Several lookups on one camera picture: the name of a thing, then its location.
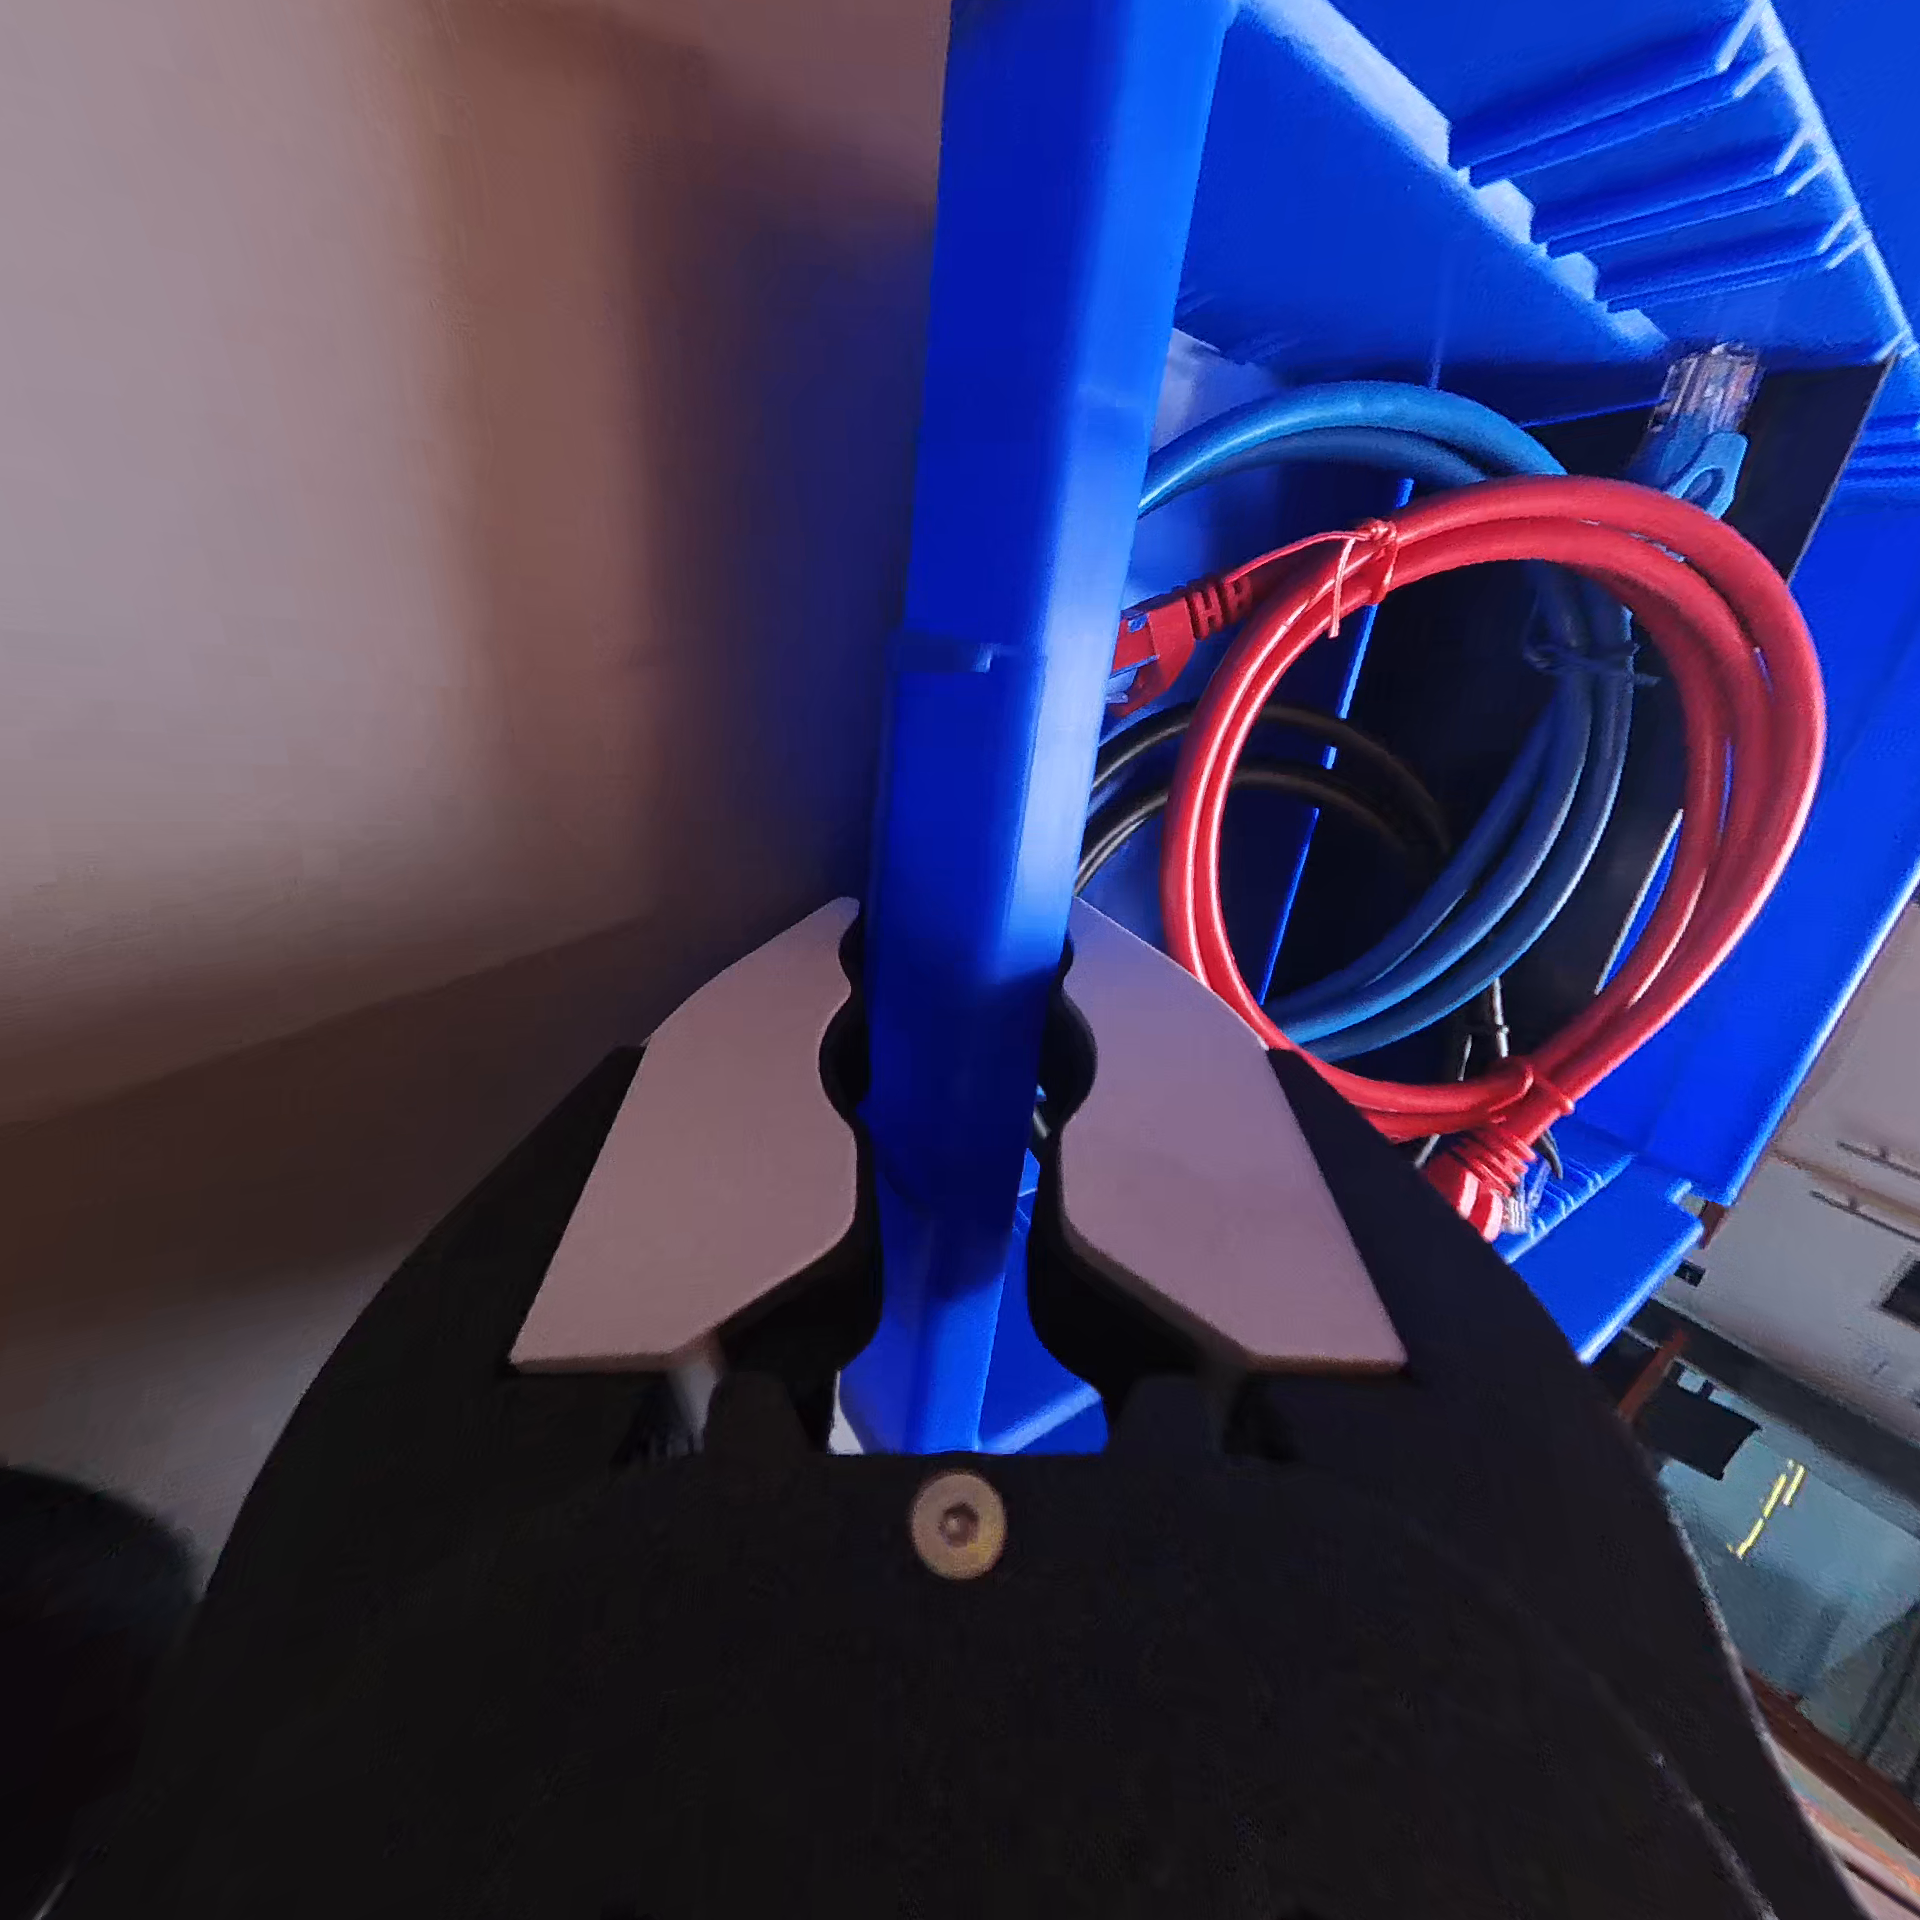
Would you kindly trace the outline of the blue plastic bin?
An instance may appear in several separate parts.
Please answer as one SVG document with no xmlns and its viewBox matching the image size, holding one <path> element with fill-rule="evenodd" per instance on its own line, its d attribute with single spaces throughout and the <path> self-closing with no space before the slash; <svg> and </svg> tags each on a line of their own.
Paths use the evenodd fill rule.
<svg viewBox="0 0 1920 1920">
<path fill-rule="evenodd" d="M 1914 876 L 1914 5 L 953 5 L 928 370 L 886 666 L 869 970 L 886 1261 L 844 1375 L 884 1452 L 1066 1448 L 1024 1313 L 1016 1069 L 1066 929 L 1095 632 L 1402 474 L 1225 478 L 1136 532 L 1146 449 L 1247 400 L 1465 393 L 1615 473 L 1685 352 L 1760 349 L 1734 526 L 1794 565 L 1830 693 L 1810 849 L 1737 959 L 1572 1121 L 1505 1239 L 1581 1357 L 1689 1246 Z"/>
</svg>

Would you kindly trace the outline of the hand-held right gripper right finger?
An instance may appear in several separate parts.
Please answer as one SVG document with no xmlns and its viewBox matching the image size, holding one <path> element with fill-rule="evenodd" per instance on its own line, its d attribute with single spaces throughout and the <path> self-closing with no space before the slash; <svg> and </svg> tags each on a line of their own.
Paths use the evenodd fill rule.
<svg viewBox="0 0 1920 1920">
<path fill-rule="evenodd" d="M 1040 1065 L 1031 1321 L 1081 1377 L 1407 1364 L 1256 1032 L 1073 902 Z"/>
</svg>

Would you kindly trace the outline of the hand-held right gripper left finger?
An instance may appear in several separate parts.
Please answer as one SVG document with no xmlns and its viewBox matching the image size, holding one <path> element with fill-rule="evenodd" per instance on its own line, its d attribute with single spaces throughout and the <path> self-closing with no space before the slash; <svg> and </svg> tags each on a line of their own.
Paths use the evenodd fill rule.
<svg viewBox="0 0 1920 1920">
<path fill-rule="evenodd" d="M 839 895 L 689 993 L 645 1041 L 511 1366 L 781 1377 L 830 1400 L 873 1340 L 858 908 Z"/>
</svg>

